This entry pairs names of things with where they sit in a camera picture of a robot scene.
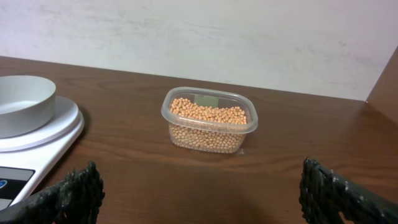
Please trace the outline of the clear plastic container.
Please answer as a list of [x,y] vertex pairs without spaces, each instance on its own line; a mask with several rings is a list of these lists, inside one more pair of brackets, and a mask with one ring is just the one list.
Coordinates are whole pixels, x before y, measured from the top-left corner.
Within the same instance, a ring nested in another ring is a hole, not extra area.
[[259,121],[253,103],[244,96],[186,86],[167,93],[161,114],[169,123],[173,144],[219,154],[239,151]]

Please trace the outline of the white digital kitchen scale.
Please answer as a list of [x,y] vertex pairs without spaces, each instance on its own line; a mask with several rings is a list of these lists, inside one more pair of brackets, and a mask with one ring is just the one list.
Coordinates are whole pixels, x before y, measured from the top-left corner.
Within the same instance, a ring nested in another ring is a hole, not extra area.
[[1,139],[1,209],[29,197],[81,134],[77,104],[55,97],[54,117],[35,131]]

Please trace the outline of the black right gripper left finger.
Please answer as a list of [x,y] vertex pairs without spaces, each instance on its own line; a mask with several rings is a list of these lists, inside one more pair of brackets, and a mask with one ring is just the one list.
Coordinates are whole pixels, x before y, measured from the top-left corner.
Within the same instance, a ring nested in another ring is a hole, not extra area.
[[96,164],[1,210],[1,224],[96,224],[105,196]]

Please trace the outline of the grey round bowl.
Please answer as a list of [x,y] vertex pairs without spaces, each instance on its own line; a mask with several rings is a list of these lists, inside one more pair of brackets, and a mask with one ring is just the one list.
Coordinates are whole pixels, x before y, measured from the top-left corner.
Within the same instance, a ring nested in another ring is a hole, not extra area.
[[55,114],[56,85],[31,75],[1,77],[1,137],[34,131]]

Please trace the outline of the pile of soybeans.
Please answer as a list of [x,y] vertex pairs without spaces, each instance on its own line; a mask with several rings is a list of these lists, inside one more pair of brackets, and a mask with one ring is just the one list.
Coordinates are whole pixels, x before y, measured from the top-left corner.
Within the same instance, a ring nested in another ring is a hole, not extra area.
[[179,147],[204,152],[231,154],[238,151],[245,134],[232,133],[220,128],[224,124],[247,124],[245,111],[238,106],[231,108],[214,108],[200,106],[186,98],[176,98],[170,105],[174,115],[199,121],[199,127],[191,124],[169,124],[170,138]]

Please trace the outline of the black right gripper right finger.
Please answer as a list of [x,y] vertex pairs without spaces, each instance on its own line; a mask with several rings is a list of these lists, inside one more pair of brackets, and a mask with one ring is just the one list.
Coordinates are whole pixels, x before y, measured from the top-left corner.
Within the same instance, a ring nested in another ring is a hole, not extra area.
[[397,224],[397,204],[306,158],[299,203],[307,223]]

